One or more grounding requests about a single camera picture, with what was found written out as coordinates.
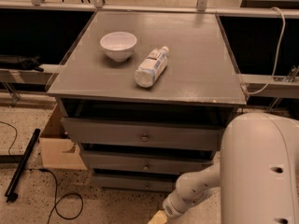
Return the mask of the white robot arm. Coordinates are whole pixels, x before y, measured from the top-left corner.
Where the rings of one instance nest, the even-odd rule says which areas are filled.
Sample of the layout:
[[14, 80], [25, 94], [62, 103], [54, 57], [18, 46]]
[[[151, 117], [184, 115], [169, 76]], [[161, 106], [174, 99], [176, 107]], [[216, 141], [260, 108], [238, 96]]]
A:
[[233, 119], [220, 161], [181, 175], [148, 224], [165, 224], [221, 189], [221, 224], [299, 224], [299, 121], [266, 113]]

